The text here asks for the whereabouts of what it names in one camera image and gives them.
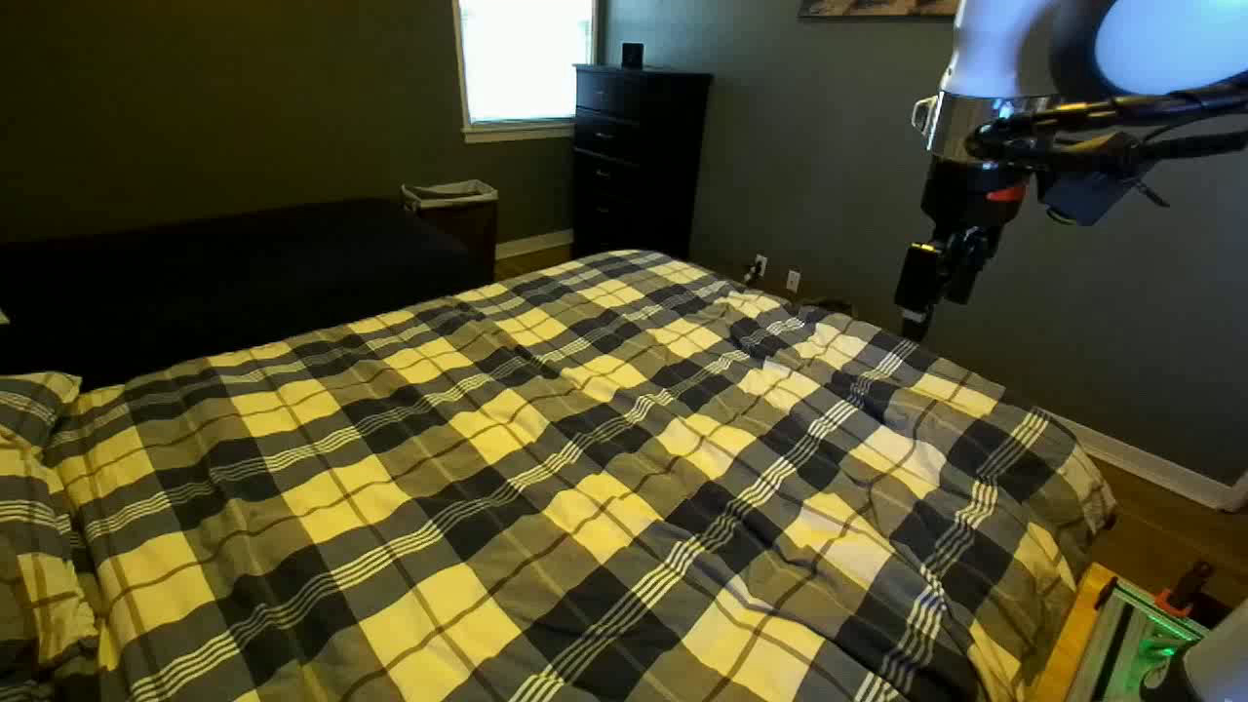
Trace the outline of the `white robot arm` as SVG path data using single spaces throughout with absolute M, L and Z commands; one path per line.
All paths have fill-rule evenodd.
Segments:
M 921 341 L 967 304 L 1025 189 L 1090 226 L 1145 170 L 1248 147 L 1248 0 L 959 0 L 938 88 L 912 104 L 929 237 L 891 304 Z

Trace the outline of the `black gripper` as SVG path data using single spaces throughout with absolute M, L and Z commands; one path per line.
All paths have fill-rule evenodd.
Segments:
M 1021 209 L 1028 174 L 1021 168 L 936 161 L 924 179 L 921 209 L 936 243 L 912 243 L 899 261 L 891 304 L 899 330 L 924 341 L 938 294 L 971 300 L 976 278 L 993 256 L 1003 226 Z

